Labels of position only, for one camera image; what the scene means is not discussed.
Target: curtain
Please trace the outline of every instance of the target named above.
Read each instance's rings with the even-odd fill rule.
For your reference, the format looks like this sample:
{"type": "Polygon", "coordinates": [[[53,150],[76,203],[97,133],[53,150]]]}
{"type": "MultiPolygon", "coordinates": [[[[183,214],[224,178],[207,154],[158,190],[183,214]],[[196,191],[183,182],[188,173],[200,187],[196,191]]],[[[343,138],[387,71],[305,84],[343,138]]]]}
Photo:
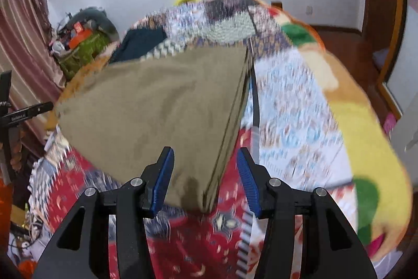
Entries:
{"type": "MultiPolygon", "coordinates": [[[[65,79],[48,52],[50,39],[47,0],[0,0],[0,71],[12,70],[14,109],[58,99],[65,79]]],[[[45,122],[43,114],[24,123],[42,144],[45,122]]]]}

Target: black stand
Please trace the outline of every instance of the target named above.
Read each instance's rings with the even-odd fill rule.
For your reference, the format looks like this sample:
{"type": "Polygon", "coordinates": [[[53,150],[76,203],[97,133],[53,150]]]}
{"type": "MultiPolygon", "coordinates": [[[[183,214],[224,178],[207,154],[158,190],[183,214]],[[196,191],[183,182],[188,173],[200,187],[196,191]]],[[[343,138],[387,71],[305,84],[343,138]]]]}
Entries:
{"type": "Polygon", "coordinates": [[[27,108],[16,110],[9,113],[11,104],[9,102],[10,87],[12,85],[12,71],[5,71],[0,74],[0,142],[3,143],[3,151],[5,156],[5,168],[2,169],[3,181],[5,185],[13,182],[16,178],[10,161],[12,160],[12,152],[10,149],[9,129],[17,127],[20,123],[34,118],[39,114],[49,112],[54,107],[52,102],[45,102],[28,106],[27,108]]]}
{"type": "MultiPolygon", "coordinates": [[[[165,147],[157,163],[148,166],[141,178],[132,179],[119,189],[102,193],[95,188],[86,189],[52,236],[33,279],[109,279],[109,214],[117,216],[120,278],[155,279],[143,218],[153,218],[161,208],[150,210],[150,204],[159,183],[155,179],[169,150],[165,147]]],[[[313,193],[291,189],[279,179],[270,178],[266,168],[256,165],[246,148],[238,152],[238,164],[238,168],[241,164],[249,169],[259,189],[256,199],[246,193],[249,204],[259,200],[260,209],[251,204],[250,209],[258,218],[268,219],[256,279],[290,278],[296,214],[304,216],[302,279],[376,278],[355,231],[325,189],[317,188],[313,193]]],[[[170,160],[171,170],[173,165],[174,159],[170,160]]],[[[159,196],[161,203],[168,184],[169,181],[164,183],[159,196]]]]}

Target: black tripod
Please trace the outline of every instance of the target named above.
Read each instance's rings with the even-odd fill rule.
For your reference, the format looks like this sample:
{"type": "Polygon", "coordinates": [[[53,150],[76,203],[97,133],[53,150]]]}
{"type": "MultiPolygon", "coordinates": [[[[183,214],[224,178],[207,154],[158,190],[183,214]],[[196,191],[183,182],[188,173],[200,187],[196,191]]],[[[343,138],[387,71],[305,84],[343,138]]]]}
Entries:
{"type": "Polygon", "coordinates": [[[12,71],[5,71],[0,74],[0,142],[3,143],[5,163],[2,165],[3,182],[8,185],[16,178],[10,161],[12,152],[10,149],[9,129],[17,127],[20,123],[34,118],[39,114],[49,112],[54,107],[52,102],[45,102],[28,106],[15,112],[9,113],[11,107],[9,96],[12,85],[12,71]]]}

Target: bed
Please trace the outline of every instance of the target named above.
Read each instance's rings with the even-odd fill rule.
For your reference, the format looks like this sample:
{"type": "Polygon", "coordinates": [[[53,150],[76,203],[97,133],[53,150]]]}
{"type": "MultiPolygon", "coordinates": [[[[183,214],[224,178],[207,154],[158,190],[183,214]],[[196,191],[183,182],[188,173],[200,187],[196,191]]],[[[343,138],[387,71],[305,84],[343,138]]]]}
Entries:
{"type": "MultiPolygon", "coordinates": [[[[179,51],[216,44],[201,39],[205,28],[245,13],[254,34],[246,44],[254,57],[257,91],[249,90],[236,148],[210,214],[164,206],[146,221],[157,278],[252,278],[263,248],[266,225],[249,210],[235,165],[236,151],[248,147],[271,176],[291,187],[328,189],[376,264],[396,248],[412,207],[409,178],[383,134],[365,93],[345,67],[327,52],[319,35],[285,11],[260,0],[207,0],[152,13],[132,27],[164,27],[179,51]],[[259,119],[254,121],[254,95],[259,119]]],[[[76,96],[83,79],[105,67],[113,44],[92,65],[80,70],[59,101],[76,96]]],[[[162,58],[149,52],[147,58],[162,58]]],[[[100,191],[121,184],[94,168],[60,132],[53,133],[46,155],[31,176],[30,206],[54,232],[77,197],[90,186],[100,191]]],[[[302,218],[295,219],[292,279],[300,273],[302,218]]],[[[109,218],[109,267],[118,277],[115,217],[109,218]]]]}

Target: folded fabric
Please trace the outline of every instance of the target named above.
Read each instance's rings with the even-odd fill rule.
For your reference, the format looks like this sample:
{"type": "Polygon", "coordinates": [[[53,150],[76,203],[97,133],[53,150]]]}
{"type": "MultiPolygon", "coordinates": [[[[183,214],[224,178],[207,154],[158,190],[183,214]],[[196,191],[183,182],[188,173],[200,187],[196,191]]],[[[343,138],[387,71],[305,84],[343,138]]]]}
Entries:
{"type": "Polygon", "coordinates": [[[237,138],[248,70],[244,46],[113,64],[58,106],[59,125],[85,158],[122,183],[171,146],[166,203],[209,212],[237,138]]]}
{"type": "Polygon", "coordinates": [[[126,33],[121,45],[114,51],[109,64],[144,56],[166,38],[167,35],[162,27],[153,30],[145,27],[131,29],[126,33]]]}

